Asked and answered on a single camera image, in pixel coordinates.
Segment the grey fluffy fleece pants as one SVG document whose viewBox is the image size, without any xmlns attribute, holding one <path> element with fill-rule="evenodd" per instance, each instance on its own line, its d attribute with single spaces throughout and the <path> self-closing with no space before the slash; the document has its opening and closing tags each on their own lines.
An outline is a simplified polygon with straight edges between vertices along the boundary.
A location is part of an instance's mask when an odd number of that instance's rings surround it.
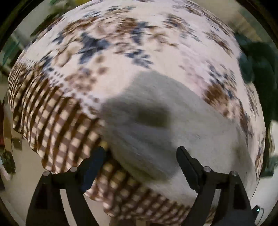
<svg viewBox="0 0 278 226">
<path fill-rule="evenodd" d="M 103 139 L 136 180 L 171 201 L 192 205 L 196 192 L 183 175 L 176 150 L 183 146 L 215 172 L 237 171 L 252 196 L 254 166 L 245 135 L 182 83 L 155 71 L 138 73 L 101 107 Z"/>
</svg>

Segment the black device with green light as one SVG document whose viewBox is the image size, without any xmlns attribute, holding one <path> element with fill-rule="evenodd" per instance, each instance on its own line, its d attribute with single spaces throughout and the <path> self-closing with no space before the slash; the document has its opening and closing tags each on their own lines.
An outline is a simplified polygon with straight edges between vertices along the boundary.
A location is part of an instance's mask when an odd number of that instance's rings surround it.
<svg viewBox="0 0 278 226">
<path fill-rule="evenodd" d="M 252 209 L 252 214 L 253 214 L 255 225 L 259 225 L 259 223 L 261 222 L 261 219 L 263 218 L 263 215 L 264 215 L 264 208 L 256 205 Z"/>
</svg>

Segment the dark green fleece garment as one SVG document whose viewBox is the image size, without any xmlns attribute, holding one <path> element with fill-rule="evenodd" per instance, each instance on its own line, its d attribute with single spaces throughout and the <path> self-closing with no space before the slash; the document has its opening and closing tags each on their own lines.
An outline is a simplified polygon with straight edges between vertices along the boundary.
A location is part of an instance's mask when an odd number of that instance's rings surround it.
<svg viewBox="0 0 278 226">
<path fill-rule="evenodd" d="M 277 55 L 265 42 L 234 33 L 241 49 L 238 64 L 246 84 L 253 83 L 263 111 L 266 130 L 277 121 Z"/>
</svg>

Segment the floral and checked bed blanket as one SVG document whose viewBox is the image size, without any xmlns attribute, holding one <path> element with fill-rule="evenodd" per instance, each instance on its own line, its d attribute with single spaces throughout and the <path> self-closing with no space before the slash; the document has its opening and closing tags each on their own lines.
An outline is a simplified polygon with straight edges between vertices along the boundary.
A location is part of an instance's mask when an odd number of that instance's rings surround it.
<svg viewBox="0 0 278 226">
<path fill-rule="evenodd" d="M 240 55 L 233 31 L 193 1 L 90 1 L 42 31 L 17 59 L 8 79 L 13 128 L 45 169 L 65 172 L 106 142 L 102 104 L 138 73 L 155 71 L 238 124 L 257 186 L 266 128 Z M 113 155 L 86 195 L 112 217 L 166 225 L 180 224 L 193 205 L 146 187 Z"/>
</svg>

